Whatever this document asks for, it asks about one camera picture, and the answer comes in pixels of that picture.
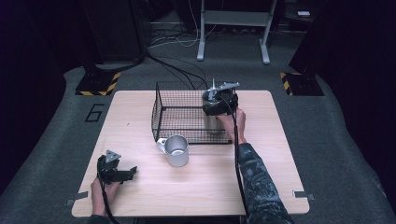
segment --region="black wire basket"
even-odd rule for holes
[[[231,144],[222,126],[205,123],[208,117],[202,109],[202,94],[211,86],[206,82],[157,82],[151,117],[154,140],[179,134],[189,144]]]

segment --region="metal mug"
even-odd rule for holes
[[[157,145],[166,154],[170,165],[180,167],[189,161],[189,143],[185,137],[175,134],[160,138]]]

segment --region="camouflage sleeve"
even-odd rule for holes
[[[262,158],[249,143],[239,145],[239,167],[249,214],[247,224],[293,223]]]

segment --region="person's arm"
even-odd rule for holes
[[[108,203],[111,204],[116,196],[117,189],[120,182],[113,182],[105,184],[105,192],[107,195]],[[92,215],[88,219],[88,224],[107,224],[109,220],[106,215],[106,207],[102,194],[102,187],[100,180],[96,177],[91,183],[91,197],[92,197]]]
[[[243,177],[245,202],[249,214],[247,223],[293,223],[262,158],[244,136],[245,112],[236,108],[234,116],[238,129],[238,143],[235,143],[233,117],[224,114],[219,115],[218,119],[223,123],[233,143],[238,144],[238,163]]]

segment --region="wooden table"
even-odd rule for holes
[[[280,198],[290,214],[308,212],[306,198],[288,141],[269,91],[237,91],[239,107],[247,114],[245,136],[261,155]],[[234,169],[233,145],[190,145],[189,162],[172,167],[154,141],[151,113],[155,91],[118,91],[108,110],[72,214],[92,212],[91,182],[97,159],[110,149],[121,154],[119,170],[137,166],[134,180],[120,186],[111,205],[116,217],[244,215]]]

